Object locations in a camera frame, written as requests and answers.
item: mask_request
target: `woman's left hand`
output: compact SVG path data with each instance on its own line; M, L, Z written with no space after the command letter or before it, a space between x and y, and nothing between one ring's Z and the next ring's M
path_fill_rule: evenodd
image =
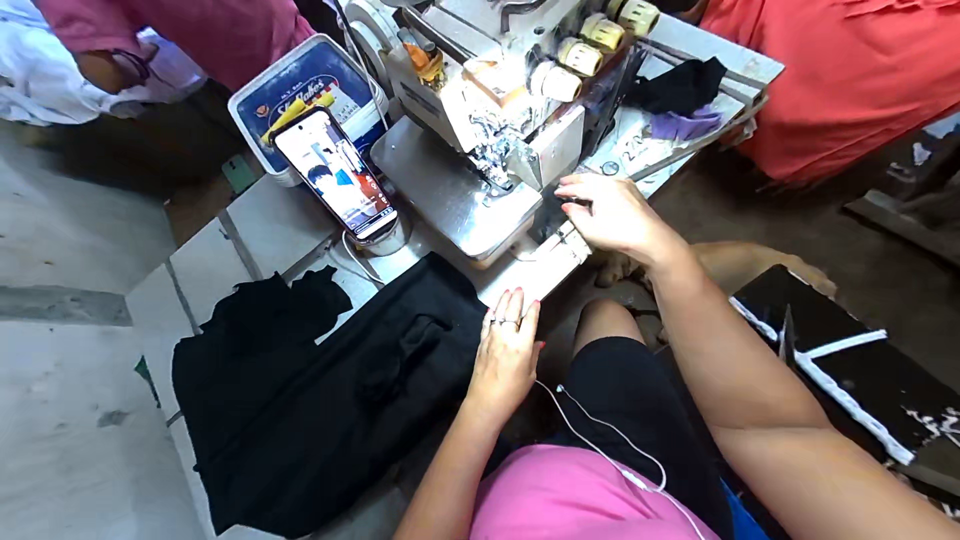
M522 318L523 289L506 291L496 309L488 310L480 331L480 347L464 406L503 426L537 379L542 343L534 342L540 302Z

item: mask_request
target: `hand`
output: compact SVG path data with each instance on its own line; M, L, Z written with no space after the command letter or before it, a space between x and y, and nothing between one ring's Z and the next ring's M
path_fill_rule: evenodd
M575 203L564 203L563 209L584 239L597 247L624 253L654 269L689 252L629 178L570 175L560 179L554 194L592 201L592 209Z
M480 347L464 406L471 413L503 427L537 379L537 359L542 343L534 343L540 302L534 302L521 319L523 289L506 291L487 311L480 331Z

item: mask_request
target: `yellow clip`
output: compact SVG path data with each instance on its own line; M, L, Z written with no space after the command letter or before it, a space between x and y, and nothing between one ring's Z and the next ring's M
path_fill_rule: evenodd
M267 130L267 133L260 136L260 142L262 142L263 144L269 145L270 135L272 135L275 131L279 130L283 126L286 126L294 118L297 118L301 114L307 112L308 110L313 109L318 105L323 107L329 107L330 104L333 103L333 99L334 99L333 94L331 94L330 92L324 92L323 94L320 95L319 98L310 102L310 105L307 105L306 103L304 103L303 100L300 98L295 99L293 103L291 103L287 107L287 110L285 110L283 114L280 115L280 118L278 118L276 122L274 122L274 125L270 126L270 129Z

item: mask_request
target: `light green object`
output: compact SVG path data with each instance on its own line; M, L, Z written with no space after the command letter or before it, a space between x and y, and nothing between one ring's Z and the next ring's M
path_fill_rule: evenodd
M226 163L220 166L220 170L224 171L227 182L230 182L230 187L233 188L233 192L238 195L256 182L253 171L240 154L227 160Z

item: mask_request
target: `orange garment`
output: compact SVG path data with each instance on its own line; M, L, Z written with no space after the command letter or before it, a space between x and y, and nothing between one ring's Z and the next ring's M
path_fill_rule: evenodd
M782 62L738 148L810 184L960 107L960 0L709 0L700 26Z

